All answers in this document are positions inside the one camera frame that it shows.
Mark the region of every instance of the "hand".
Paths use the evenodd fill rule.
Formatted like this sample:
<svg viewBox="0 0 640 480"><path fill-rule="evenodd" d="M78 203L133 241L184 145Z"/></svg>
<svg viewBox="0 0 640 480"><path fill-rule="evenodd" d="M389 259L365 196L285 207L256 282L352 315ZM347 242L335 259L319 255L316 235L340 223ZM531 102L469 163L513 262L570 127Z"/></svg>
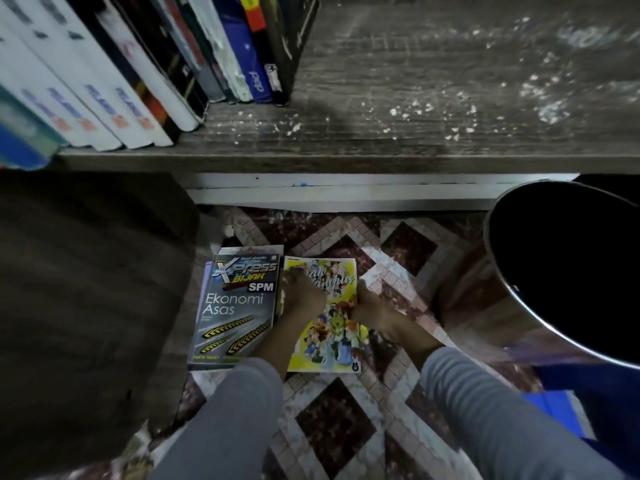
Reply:
<svg viewBox="0 0 640 480"><path fill-rule="evenodd" d="M358 305L354 307L351 316L356 322L379 332L385 339L398 343L396 325L405 316L368 290L363 280L358 282Z"/></svg>
<svg viewBox="0 0 640 480"><path fill-rule="evenodd" d="M282 274L284 292L283 314L303 314L311 321L324 313L326 295L299 267L292 267Z"/></svg>

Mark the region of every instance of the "person's left hand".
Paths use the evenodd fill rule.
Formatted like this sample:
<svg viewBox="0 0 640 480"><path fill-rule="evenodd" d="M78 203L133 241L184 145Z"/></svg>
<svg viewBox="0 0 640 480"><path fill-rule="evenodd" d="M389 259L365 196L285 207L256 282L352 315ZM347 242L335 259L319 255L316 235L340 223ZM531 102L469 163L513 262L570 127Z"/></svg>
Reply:
<svg viewBox="0 0 640 480"><path fill-rule="evenodd" d="M282 274L284 292L283 314L304 314L309 320L324 313L326 295L305 274L304 270L292 267Z"/></svg>

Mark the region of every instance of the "gray sleeve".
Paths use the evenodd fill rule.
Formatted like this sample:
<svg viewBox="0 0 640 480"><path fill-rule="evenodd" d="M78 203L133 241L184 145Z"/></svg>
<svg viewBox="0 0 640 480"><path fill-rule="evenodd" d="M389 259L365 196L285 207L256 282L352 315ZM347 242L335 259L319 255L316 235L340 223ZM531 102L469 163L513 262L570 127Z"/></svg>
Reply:
<svg viewBox="0 0 640 480"><path fill-rule="evenodd" d="M239 362L150 480L258 479L282 412L282 380L260 358Z"/></svg>
<svg viewBox="0 0 640 480"><path fill-rule="evenodd" d="M608 460L458 350L424 364L420 384L485 479L626 478Z"/></svg>

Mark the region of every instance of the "person's right hand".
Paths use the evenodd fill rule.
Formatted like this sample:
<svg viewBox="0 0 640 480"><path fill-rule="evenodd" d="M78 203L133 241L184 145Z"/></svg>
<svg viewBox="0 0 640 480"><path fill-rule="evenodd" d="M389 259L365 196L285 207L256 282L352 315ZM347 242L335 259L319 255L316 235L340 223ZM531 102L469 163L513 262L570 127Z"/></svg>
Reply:
<svg viewBox="0 0 640 480"><path fill-rule="evenodd" d="M405 316L386 304L377 294L367 289L363 280L358 282L358 304L351 317L369 329L376 330L385 339L398 343L396 325Z"/></svg>

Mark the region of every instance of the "yellow chevron stripes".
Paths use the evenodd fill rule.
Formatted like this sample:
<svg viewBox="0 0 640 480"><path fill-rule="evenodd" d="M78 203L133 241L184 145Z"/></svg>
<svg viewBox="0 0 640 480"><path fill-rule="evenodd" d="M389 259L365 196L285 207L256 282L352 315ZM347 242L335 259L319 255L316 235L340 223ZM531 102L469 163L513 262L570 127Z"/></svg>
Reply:
<svg viewBox="0 0 640 480"><path fill-rule="evenodd" d="M263 331L267 330L269 328L269 325L270 325L270 323L267 321L267 322L263 323L262 325L260 325L258 328L254 328L249 333L247 333L247 334L243 335L242 337L240 337L239 339L237 339L229 347L229 350L227 351L227 355L233 355L236 352L238 352L238 350L240 350L242 347L247 345L253 339L258 337L258 335L260 335Z"/></svg>
<svg viewBox="0 0 640 480"><path fill-rule="evenodd" d="M207 352L215 349L216 347L220 347L220 345L224 344L225 342L228 342L229 340L233 339L234 337L236 337L236 335L235 334L231 334L228 337L225 337L224 339L216 340L215 342L212 342L208 346L204 347L200 351L200 353L201 354L206 354Z"/></svg>
<svg viewBox="0 0 640 480"><path fill-rule="evenodd" d="M253 315L247 315L244 318L238 318L238 320L233 320L233 322L224 323L217 327L213 327L211 330L209 330L203 335L203 338L210 339L215 335L219 335L220 333L226 332L227 330L231 330L232 328L240 326L244 323L251 322L251 320L253 320Z"/></svg>

